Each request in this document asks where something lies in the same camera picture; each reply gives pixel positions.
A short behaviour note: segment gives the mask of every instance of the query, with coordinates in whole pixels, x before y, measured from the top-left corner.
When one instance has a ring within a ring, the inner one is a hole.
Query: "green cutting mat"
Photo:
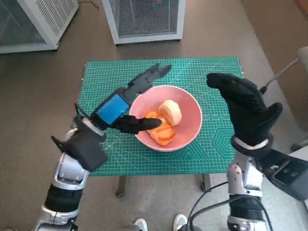
[[[108,129],[107,140],[102,146],[109,160],[92,176],[225,172],[234,154],[230,144],[233,128],[225,101],[218,90],[206,85],[206,75],[222,72],[242,77],[235,57],[88,62],[79,105],[90,114],[116,88],[126,86],[137,74],[155,63],[172,65],[172,70],[156,81],[155,86],[178,86],[190,92],[199,102],[203,113],[199,135],[179,151],[160,153],[147,148],[133,135]]]

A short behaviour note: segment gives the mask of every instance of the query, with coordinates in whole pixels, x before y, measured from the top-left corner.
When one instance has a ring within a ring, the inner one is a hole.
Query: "carrot slice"
[[[162,121],[161,126],[147,130],[149,135],[161,146],[166,146],[173,141],[175,131],[171,125],[167,123],[164,117],[162,117],[157,110],[150,110],[145,115],[145,118],[158,118]]]

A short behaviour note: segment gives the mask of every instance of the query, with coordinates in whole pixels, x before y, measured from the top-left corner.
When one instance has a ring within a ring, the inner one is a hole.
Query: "blue component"
[[[112,124],[125,113],[129,105],[119,95],[114,95],[96,114],[107,124]]]

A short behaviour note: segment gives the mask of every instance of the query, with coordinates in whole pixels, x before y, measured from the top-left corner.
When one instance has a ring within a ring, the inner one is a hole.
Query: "black glove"
[[[159,127],[161,124],[162,121],[156,118],[137,119],[133,115],[124,115],[111,128],[115,128],[123,133],[138,134],[140,131]]]
[[[267,108],[253,82],[231,74],[208,74],[206,83],[210,88],[218,89],[227,102],[237,138],[255,146],[269,137],[271,127],[282,113],[281,103]]]

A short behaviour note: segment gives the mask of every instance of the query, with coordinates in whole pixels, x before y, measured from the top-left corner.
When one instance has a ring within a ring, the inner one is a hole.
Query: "white cabinet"
[[[55,50],[77,0],[0,0],[0,53]]]
[[[114,44],[180,40],[186,0],[103,0]]]

